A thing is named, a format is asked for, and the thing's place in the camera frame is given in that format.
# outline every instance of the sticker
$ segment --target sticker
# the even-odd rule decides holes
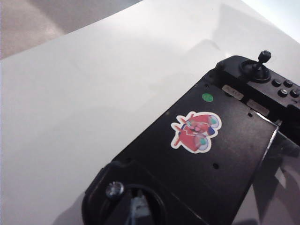
[[[172,123],[175,137],[171,142],[174,149],[180,146],[189,152],[205,153],[211,148],[211,138],[218,135],[221,119],[213,112],[189,112],[186,117],[177,116],[179,123]]]
[[[202,98],[206,102],[212,102],[214,100],[214,97],[211,94],[209,94],[209,93],[204,93],[202,95]]]

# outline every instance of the screw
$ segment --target screw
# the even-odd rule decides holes
[[[116,199],[124,192],[124,185],[121,182],[113,181],[110,183],[106,190],[106,196],[110,199]]]

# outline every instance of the green dot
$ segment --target green dot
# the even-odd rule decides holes
[[[211,94],[209,94],[209,93],[204,93],[202,95],[202,98],[206,102],[212,102],[214,100],[214,97]]]

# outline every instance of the black button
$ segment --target black button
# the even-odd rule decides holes
[[[274,79],[274,80],[272,81],[272,84],[273,84],[273,86],[275,86],[275,87],[279,87],[279,86],[281,85],[281,82],[280,82],[279,80],[277,80],[277,79]]]
[[[292,81],[290,81],[290,80],[284,81],[283,84],[284,84],[286,87],[288,87],[288,88],[292,87],[292,85],[293,85]]]
[[[291,90],[290,95],[294,98],[297,98],[300,95],[300,91],[293,89],[293,90]]]
[[[286,96],[287,96],[287,90],[286,90],[286,89],[280,89],[280,90],[278,91],[278,95],[279,95],[280,97],[286,97]]]

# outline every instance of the gray floor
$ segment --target gray floor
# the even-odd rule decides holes
[[[2,0],[1,58],[68,34],[141,0]]]

